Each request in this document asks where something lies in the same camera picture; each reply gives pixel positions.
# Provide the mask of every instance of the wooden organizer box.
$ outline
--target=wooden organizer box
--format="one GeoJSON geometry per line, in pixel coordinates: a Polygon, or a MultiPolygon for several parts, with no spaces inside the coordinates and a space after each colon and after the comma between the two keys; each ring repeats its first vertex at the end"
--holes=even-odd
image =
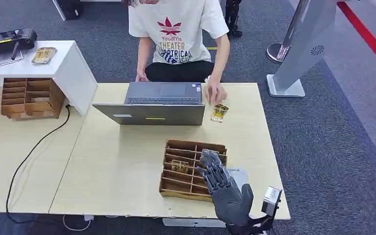
{"type": "Polygon", "coordinates": [[[52,78],[5,78],[0,113],[8,118],[59,118],[64,93],[52,78]]]}
{"type": "Polygon", "coordinates": [[[219,152],[223,165],[227,165],[227,149],[224,145],[168,140],[165,146],[164,167],[159,193],[162,196],[211,202],[207,185],[195,168],[200,162],[203,149],[219,152]]]}

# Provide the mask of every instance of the black cable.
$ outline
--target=black cable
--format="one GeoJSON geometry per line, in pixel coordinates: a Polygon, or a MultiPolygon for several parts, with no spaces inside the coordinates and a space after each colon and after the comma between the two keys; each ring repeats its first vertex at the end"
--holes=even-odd
{"type": "Polygon", "coordinates": [[[31,151],[28,153],[28,155],[25,157],[25,159],[21,162],[21,164],[19,164],[18,168],[15,170],[15,173],[14,175],[12,176],[12,180],[11,180],[11,184],[9,185],[9,191],[8,191],[8,196],[6,197],[6,216],[8,217],[8,219],[10,219],[12,222],[16,223],[16,224],[26,224],[26,223],[33,223],[33,222],[37,222],[37,223],[43,223],[43,224],[47,224],[47,225],[58,225],[58,224],[54,224],[54,223],[51,223],[51,222],[45,222],[45,221],[40,221],[40,220],[34,220],[34,219],[31,219],[31,220],[27,220],[27,221],[16,221],[14,218],[11,217],[11,215],[9,214],[9,209],[8,209],[8,204],[9,204],[9,197],[11,195],[11,190],[12,190],[12,185],[14,184],[14,180],[15,180],[15,176],[17,175],[18,173],[18,170],[21,168],[21,166],[25,163],[25,161],[29,158],[29,156],[31,155],[31,153],[35,150],[35,148],[41,143],[41,141],[43,141],[43,139],[45,139],[47,136],[51,135],[52,133],[56,132],[58,129],[60,129],[61,127],[63,127],[67,121],[69,121],[70,119],[70,105],[67,105],[66,106],[66,109],[68,111],[68,115],[67,115],[67,119],[66,121],[64,121],[63,124],[61,124],[59,127],[55,128],[54,130],[52,130],[51,132],[49,132],[48,134],[46,134],[44,137],[42,137],[40,139],[40,141],[38,141],[38,143],[31,149],[31,151]]]}

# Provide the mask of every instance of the gray carpet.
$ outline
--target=gray carpet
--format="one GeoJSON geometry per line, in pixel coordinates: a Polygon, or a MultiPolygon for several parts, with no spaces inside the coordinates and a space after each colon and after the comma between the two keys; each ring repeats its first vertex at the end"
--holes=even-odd
{"type": "MultiPolygon", "coordinates": [[[[277,234],[376,234],[376,148],[326,64],[318,63],[302,79],[305,98],[268,96],[265,77],[277,66],[264,52],[283,38],[293,15],[290,4],[245,0],[240,15],[243,37],[232,40],[223,79],[258,82],[292,217],[275,222],[277,234]]],[[[137,40],[127,34],[127,13],[120,4],[87,3],[80,20],[63,22],[49,0],[0,0],[0,31],[24,26],[36,29],[41,40],[76,40],[99,82],[126,82],[135,76],[137,40]]],[[[205,44],[214,45],[209,37],[205,44]]],[[[59,215],[39,218],[61,220],[59,215]]],[[[81,218],[68,219],[71,226],[85,226],[81,218]]],[[[0,214],[0,235],[72,233],[41,224],[13,225],[0,214]]],[[[97,217],[81,234],[227,232],[168,228],[154,219],[97,217]]]]}

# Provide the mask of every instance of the laptop lid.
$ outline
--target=laptop lid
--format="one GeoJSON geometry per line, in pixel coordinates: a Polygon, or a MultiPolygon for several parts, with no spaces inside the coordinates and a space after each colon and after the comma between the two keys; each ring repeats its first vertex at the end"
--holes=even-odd
{"type": "Polygon", "coordinates": [[[122,125],[200,126],[205,110],[205,105],[93,104],[93,106],[122,125]]]}

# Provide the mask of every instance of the human hand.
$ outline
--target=human hand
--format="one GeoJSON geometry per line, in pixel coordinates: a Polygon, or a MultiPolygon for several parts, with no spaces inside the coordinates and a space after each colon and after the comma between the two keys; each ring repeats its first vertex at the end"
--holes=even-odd
{"type": "Polygon", "coordinates": [[[227,93],[222,87],[219,79],[210,77],[205,89],[205,97],[209,104],[219,104],[227,98],[227,93]]]}
{"type": "Polygon", "coordinates": [[[218,219],[229,225],[248,225],[254,198],[250,185],[244,184],[240,192],[215,151],[204,149],[200,161],[205,169],[198,166],[196,170],[204,177],[218,219]]]}
{"type": "Polygon", "coordinates": [[[148,82],[148,78],[146,77],[145,70],[137,70],[136,71],[136,79],[135,82],[148,82]]]}

